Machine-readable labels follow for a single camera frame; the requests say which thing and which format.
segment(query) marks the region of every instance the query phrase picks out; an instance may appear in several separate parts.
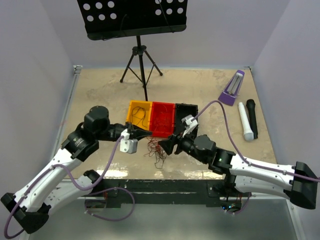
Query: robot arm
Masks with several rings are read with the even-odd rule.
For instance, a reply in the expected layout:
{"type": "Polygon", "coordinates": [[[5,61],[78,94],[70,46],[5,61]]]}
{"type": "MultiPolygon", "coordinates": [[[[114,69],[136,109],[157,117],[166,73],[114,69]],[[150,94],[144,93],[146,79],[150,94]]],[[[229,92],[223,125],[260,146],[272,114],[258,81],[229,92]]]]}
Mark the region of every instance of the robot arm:
{"type": "Polygon", "coordinates": [[[305,180],[294,175],[299,174],[316,179],[317,176],[303,162],[295,166],[261,162],[250,158],[241,158],[239,154],[216,146],[207,135],[192,139],[188,134],[173,134],[167,140],[159,141],[164,151],[170,155],[185,152],[217,174],[225,174],[222,189],[215,189],[226,196],[239,193],[258,192],[280,196],[305,209],[316,208],[316,181],[305,180]]]}
{"type": "Polygon", "coordinates": [[[130,123],[110,124],[109,111],[95,106],[39,174],[16,193],[6,193],[1,202],[28,234],[34,233],[47,222],[49,215],[78,197],[90,194],[99,184],[103,175],[91,170],[74,180],[74,184],[57,187],[66,177],[66,170],[72,171],[99,149],[99,141],[120,142],[120,151],[131,154],[137,151],[138,140],[151,134],[130,123]]]}

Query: orange bin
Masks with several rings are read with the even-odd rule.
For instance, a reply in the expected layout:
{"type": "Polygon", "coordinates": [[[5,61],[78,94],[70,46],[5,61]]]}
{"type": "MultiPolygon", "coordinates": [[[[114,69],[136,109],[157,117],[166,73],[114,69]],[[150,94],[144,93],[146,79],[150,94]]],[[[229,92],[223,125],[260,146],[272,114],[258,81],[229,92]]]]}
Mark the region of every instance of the orange bin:
{"type": "Polygon", "coordinates": [[[144,130],[150,129],[152,101],[131,100],[126,116],[126,122],[132,123],[144,130]]]}

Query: tripod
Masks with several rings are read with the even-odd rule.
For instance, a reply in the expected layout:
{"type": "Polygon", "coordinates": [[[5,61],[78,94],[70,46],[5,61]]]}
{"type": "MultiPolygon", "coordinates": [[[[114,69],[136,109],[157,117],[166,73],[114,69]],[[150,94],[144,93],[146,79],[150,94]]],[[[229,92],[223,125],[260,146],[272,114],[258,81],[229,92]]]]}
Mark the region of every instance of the tripod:
{"type": "Polygon", "coordinates": [[[163,75],[163,73],[160,71],[160,69],[158,68],[158,66],[156,65],[155,61],[151,58],[151,56],[149,55],[149,53],[147,52],[147,47],[145,45],[141,45],[141,39],[140,36],[136,36],[136,43],[137,46],[134,46],[132,48],[132,55],[130,57],[130,60],[124,70],[124,73],[122,75],[122,78],[120,79],[120,83],[122,83],[124,81],[125,75],[128,71],[128,69],[131,70],[131,72],[139,79],[139,81],[143,84],[143,89],[144,89],[144,97],[145,100],[148,101],[148,93],[147,93],[147,84],[149,82],[152,70],[154,69],[154,67],[156,68],[156,70],[159,72],[160,76],[163,75]],[[144,53],[146,54],[146,56],[149,58],[149,60],[152,63],[152,68],[151,71],[149,73],[148,79],[146,81],[146,77],[145,77],[145,69],[144,69],[144,61],[143,61],[143,55],[144,53]],[[139,65],[140,65],[140,72],[141,72],[141,78],[131,69],[130,64],[132,62],[132,59],[134,59],[134,56],[139,55],[139,65]]]}

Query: perforated panel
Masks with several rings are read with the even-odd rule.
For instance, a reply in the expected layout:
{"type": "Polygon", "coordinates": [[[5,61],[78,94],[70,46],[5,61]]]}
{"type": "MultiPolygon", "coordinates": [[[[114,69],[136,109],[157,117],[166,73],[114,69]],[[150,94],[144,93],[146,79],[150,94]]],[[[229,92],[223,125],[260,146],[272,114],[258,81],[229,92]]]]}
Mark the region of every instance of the perforated panel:
{"type": "Polygon", "coordinates": [[[91,40],[181,32],[187,27],[187,0],[77,1],[91,40]]]}

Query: purple object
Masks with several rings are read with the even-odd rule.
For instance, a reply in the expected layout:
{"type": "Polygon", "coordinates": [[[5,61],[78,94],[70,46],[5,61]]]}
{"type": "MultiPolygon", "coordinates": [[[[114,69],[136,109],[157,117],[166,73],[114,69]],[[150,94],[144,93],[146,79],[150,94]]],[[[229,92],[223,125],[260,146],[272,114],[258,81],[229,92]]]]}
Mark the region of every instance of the purple object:
{"type": "Polygon", "coordinates": [[[236,101],[236,97],[239,94],[244,76],[245,76],[244,71],[241,71],[241,70],[236,71],[233,77],[228,82],[228,84],[225,86],[218,100],[224,104],[233,106],[236,101]]]}

